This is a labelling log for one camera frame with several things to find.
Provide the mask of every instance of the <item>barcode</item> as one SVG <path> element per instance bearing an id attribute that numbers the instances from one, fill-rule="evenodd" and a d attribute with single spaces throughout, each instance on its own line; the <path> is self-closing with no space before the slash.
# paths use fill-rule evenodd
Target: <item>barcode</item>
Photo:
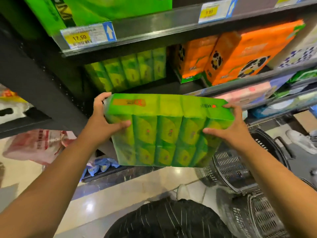
<path id="1" fill-rule="evenodd" d="M 91 44 L 91 43 L 93 43 L 91 40 L 85 40 L 85 41 L 75 42 L 73 45 L 77 46 L 77 45 L 85 45 L 85 44 Z"/>

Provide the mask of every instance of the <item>orange label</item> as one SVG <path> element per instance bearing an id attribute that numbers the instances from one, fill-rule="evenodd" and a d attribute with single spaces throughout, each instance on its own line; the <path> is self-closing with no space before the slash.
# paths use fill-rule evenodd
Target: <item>orange label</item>
<path id="1" fill-rule="evenodd" d="M 112 102 L 113 105 L 139 105 L 141 107 L 146 106 L 144 99 L 114 99 Z"/>

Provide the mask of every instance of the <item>white arrow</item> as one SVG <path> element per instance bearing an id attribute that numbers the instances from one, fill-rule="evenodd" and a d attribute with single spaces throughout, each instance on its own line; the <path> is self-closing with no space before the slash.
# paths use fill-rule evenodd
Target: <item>white arrow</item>
<path id="1" fill-rule="evenodd" d="M 112 30 L 111 30 L 111 28 L 108 25 L 107 25 L 107 33 L 109 35 L 109 38 L 113 39 Z"/>

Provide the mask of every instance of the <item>person's right hand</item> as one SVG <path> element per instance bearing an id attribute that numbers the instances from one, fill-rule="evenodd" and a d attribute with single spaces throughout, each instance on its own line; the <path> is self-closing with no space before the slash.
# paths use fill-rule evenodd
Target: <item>person's right hand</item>
<path id="1" fill-rule="evenodd" d="M 214 129 L 214 128 L 204 128 L 203 132 L 209 135 L 215 135 L 219 138 L 225 140 L 232 148 L 237 151 L 243 151 L 250 145 L 254 143 L 254 139 L 249 133 L 248 127 L 242 119 L 242 109 L 240 106 L 234 104 L 225 104 L 224 108 L 234 108 L 233 114 L 235 120 L 232 125 L 227 129 Z"/>

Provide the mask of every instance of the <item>blue arrow label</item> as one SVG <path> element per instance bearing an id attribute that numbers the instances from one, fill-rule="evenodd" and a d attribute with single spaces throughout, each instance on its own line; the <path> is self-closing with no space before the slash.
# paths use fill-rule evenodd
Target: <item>blue arrow label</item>
<path id="1" fill-rule="evenodd" d="M 103 27 L 105 28 L 105 33 L 107 35 L 108 41 L 116 41 L 116 34 L 114 33 L 112 22 L 107 21 L 103 23 Z"/>

